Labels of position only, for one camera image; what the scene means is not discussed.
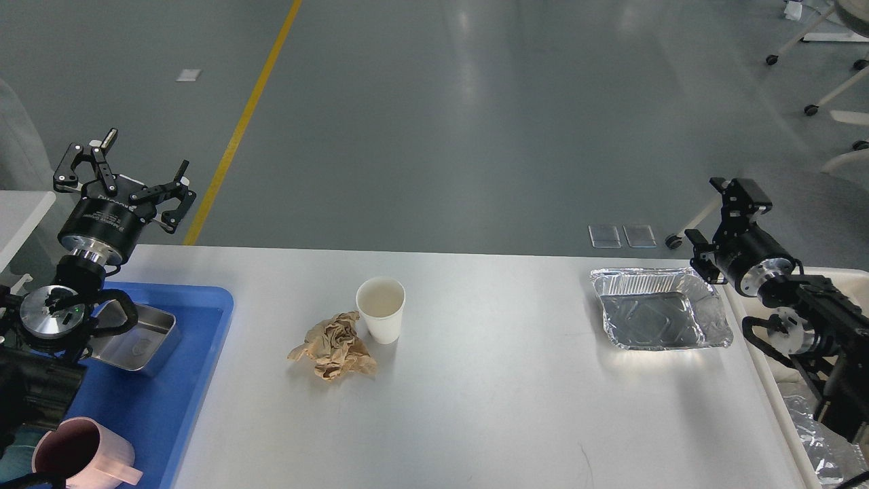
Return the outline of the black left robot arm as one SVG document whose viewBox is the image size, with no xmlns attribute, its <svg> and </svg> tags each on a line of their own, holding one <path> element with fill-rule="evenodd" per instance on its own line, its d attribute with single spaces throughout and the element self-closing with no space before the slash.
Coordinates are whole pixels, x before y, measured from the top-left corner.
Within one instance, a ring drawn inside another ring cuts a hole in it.
<svg viewBox="0 0 869 489">
<path fill-rule="evenodd" d="M 71 143 L 52 177 L 78 201 L 57 234 L 65 254 L 49 285 L 24 295 L 2 287 L 2 452 L 22 427 L 56 429 L 75 400 L 91 341 L 130 331 L 138 312 L 124 291 L 106 288 L 152 222 L 174 234 L 195 202 L 180 164 L 170 182 L 145 185 L 107 161 L 117 130 Z"/>
</svg>

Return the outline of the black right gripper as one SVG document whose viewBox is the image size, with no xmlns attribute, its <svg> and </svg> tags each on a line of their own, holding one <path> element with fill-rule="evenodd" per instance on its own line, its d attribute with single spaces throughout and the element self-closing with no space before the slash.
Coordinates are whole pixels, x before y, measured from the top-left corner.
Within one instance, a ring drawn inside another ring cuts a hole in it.
<svg viewBox="0 0 869 489">
<path fill-rule="evenodd" d="M 720 225 L 713 239 L 725 241 L 715 244 L 698 229 L 686 229 L 693 253 L 689 264 L 709 285 L 725 285 L 727 279 L 742 296 L 756 297 L 765 282 L 796 269 L 794 257 L 770 233 L 755 227 L 757 218 L 772 210 L 772 199 L 752 179 L 711 177 L 709 183 L 721 195 Z"/>
</svg>

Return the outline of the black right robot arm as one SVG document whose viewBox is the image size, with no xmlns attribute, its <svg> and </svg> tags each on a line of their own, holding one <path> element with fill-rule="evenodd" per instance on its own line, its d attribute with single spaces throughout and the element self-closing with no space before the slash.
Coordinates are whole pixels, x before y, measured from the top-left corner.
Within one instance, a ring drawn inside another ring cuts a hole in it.
<svg viewBox="0 0 869 489">
<path fill-rule="evenodd" d="M 817 399 L 814 420 L 851 443 L 867 442 L 868 321 L 834 281 L 808 274 L 797 257 L 758 226 L 773 204 L 751 179 L 712 177 L 721 197 L 720 225 L 711 240 L 687 229 L 693 270 L 708 284 L 730 285 L 757 298 L 768 318 L 745 316 L 743 337 L 795 369 Z"/>
</svg>

